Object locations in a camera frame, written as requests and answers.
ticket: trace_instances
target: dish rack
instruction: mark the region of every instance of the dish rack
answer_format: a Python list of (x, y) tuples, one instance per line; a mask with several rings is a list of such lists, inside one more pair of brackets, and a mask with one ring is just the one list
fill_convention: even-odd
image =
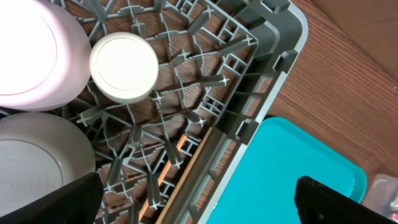
[(305, 44), (305, 16), (289, 0), (52, 2), (92, 44), (132, 32), (159, 61), (141, 102), (112, 102), (90, 81), (48, 111), (93, 145), (105, 192), (96, 223), (205, 223)]

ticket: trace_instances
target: pink bowl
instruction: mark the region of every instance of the pink bowl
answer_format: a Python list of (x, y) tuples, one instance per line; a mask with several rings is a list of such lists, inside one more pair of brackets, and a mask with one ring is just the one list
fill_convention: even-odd
[(0, 106), (43, 111), (76, 98), (90, 78), (91, 45), (79, 23), (49, 1), (1, 4)]

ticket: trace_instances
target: wooden stick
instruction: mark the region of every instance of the wooden stick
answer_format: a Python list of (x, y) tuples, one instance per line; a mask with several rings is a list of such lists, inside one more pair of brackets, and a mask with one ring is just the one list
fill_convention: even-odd
[(201, 143), (198, 146), (198, 149), (195, 151), (194, 155), (192, 156), (191, 160), (188, 163), (187, 168), (184, 170), (184, 173), (182, 174), (180, 180), (178, 181), (177, 185), (175, 186), (173, 193), (171, 194), (169, 200), (166, 203), (166, 206), (163, 208), (162, 212), (160, 213), (159, 217), (156, 220), (155, 224), (161, 224), (163, 221), (163, 218), (165, 217), (167, 211), (169, 210), (171, 204), (173, 203), (175, 197), (178, 194), (178, 191), (180, 190), (182, 184), (185, 182), (185, 179), (187, 178), (189, 172), (192, 169), (193, 164), (195, 163), (196, 159), (198, 159), (198, 156), (200, 154), (201, 149), (203, 148), (203, 146), (205, 145), (205, 142), (207, 140), (207, 137), (209, 136), (209, 134), (211, 133), (211, 128), (209, 128), (209, 130), (207, 131), (205, 137), (201, 140)]
[[(185, 141), (187, 140), (187, 136), (185, 134), (183, 134), (180, 138), (180, 140), (177, 143), (177, 149), (180, 150), (181, 147), (184, 145)], [(166, 165), (164, 166), (162, 172), (160, 173), (158, 179), (157, 179), (157, 183), (159, 184), (159, 186), (162, 184), (164, 178), (166, 177), (167, 172), (169, 171), (169, 169), (171, 168), (172, 164), (170, 161), (166, 162)], [(146, 210), (148, 209), (149, 206), (149, 202), (148, 202), (148, 198), (147, 200), (145, 200), (144, 204), (142, 205), (141, 210), (139, 211), (139, 219), (141, 220), (141, 218), (143, 218)]]

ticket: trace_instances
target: black object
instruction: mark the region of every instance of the black object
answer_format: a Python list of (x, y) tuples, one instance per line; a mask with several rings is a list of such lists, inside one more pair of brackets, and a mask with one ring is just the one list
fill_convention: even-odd
[(297, 181), (294, 202), (302, 224), (396, 224), (310, 177)]
[(96, 172), (0, 218), (0, 223), (92, 224), (100, 208), (103, 184)]

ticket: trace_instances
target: white object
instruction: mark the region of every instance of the white object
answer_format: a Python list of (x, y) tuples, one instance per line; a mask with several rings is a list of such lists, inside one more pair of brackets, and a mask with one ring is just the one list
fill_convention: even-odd
[(0, 216), (95, 171), (87, 137), (52, 114), (0, 120), (0, 155)]
[(387, 218), (398, 214), (398, 178), (378, 174), (369, 188), (363, 206)]
[(128, 32), (106, 35), (90, 55), (91, 76), (109, 99), (122, 103), (143, 100), (154, 89), (159, 64), (152, 47)]
[(0, 106), (43, 111), (76, 98), (90, 78), (91, 45), (81, 25), (45, 0), (1, 6)]

